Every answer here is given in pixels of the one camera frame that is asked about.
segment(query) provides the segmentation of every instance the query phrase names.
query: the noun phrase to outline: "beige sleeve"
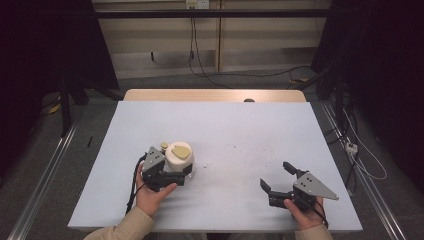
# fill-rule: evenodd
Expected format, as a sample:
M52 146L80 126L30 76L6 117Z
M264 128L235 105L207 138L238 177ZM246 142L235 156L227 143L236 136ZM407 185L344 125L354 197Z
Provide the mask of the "beige sleeve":
M296 240L332 240L330 232L324 225L319 225L303 231L296 231Z
M153 228L153 219L134 207L116 227L105 227L86 236L84 240L141 240Z

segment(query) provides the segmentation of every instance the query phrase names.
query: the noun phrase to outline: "white cable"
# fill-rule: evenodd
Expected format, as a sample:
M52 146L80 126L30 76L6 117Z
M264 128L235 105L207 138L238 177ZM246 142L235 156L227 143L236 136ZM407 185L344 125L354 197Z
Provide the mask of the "white cable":
M355 157L352 155L352 153L350 153L350 155L352 156L352 160L358 165L358 168L361 169L362 171L364 171L368 176L376 179L376 180L384 180L387 178L387 172L386 169L384 168L383 164L381 164L381 162L378 160L378 158L365 146L364 143L362 143L361 139L359 139L358 135L355 132L355 129L353 128L352 122L350 122L349 116L347 115L346 111L343 109L344 114L346 115L347 121L349 122L349 125L352 129L353 134L355 134L356 139L358 139L359 143L371 154L371 156L373 156L373 158L377 161L377 163L381 166L381 168L384 171L384 177L376 177L374 175L372 175L371 173L369 173L364 167L361 166L361 164L359 164L356 160Z

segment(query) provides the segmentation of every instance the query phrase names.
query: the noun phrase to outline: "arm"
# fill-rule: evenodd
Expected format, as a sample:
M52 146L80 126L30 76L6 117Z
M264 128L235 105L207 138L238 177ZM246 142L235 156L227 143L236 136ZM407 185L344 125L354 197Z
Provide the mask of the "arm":
M140 164L137 169L136 207L131 209L117 226L99 229L89 234L84 240L141 240L150 233L154 225L152 218L158 210L160 203L177 188L177 184L171 184L160 192L154 192L144 186L140 174L142 167L143 165Z
M295 232L296 240L332 240L330 232L324 226L322 219L316 215L313 211L301 212L297 206L290 200L284 200L284 205L293 214L293 217L297 221L299 231ZM315 209L324 215L323 199L317 197L317 203Z

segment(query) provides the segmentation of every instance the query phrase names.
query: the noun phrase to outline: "sleeve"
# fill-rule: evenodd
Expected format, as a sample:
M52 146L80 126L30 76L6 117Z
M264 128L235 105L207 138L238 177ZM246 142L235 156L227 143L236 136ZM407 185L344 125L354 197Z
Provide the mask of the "sleeve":
M87 235L84 240L141 240L150 233L154 225L141 209L134 207L116 227L105 227Z
M296 240L332 240L330 232L324 225L319 225L302 231L295 232Z

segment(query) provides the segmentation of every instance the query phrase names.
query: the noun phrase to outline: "table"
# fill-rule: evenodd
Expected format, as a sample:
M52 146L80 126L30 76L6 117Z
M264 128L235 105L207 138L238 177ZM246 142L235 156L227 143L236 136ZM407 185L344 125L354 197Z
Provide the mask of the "table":
M138 158L162 141L186 141L195 156L194 177L162 203L154 231L293 231L290 213L268 206L259 186L263 178L275 191L292 190L296 179L283 169L283 161L310 170L339 195L339 201L325 201L330 230L361 230L302 96L282 90L130 90L118 104L68 226L116 225L125 213ZM256 103L235 102L246 98Z

